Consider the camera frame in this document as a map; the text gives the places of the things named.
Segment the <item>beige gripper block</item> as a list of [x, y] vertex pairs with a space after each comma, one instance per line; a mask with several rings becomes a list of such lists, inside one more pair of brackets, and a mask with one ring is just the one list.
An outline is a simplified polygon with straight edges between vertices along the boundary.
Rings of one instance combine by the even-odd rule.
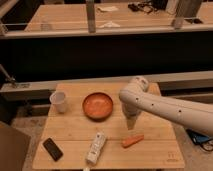
[[123, 103], [122, 112], [126, 118], [127, 129], [132, 130], [135, 126], [138, 116], [141, 113], [141, 110], [132, 105]]

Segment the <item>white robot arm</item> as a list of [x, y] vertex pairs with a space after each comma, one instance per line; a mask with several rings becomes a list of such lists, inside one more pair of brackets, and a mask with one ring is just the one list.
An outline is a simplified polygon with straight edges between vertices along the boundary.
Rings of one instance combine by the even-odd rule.
[[142, 111], [213, 137], [213, 105], [153, 95], [149, 82], [135, 76], [119, 92], [127, 128], [132, 130]]

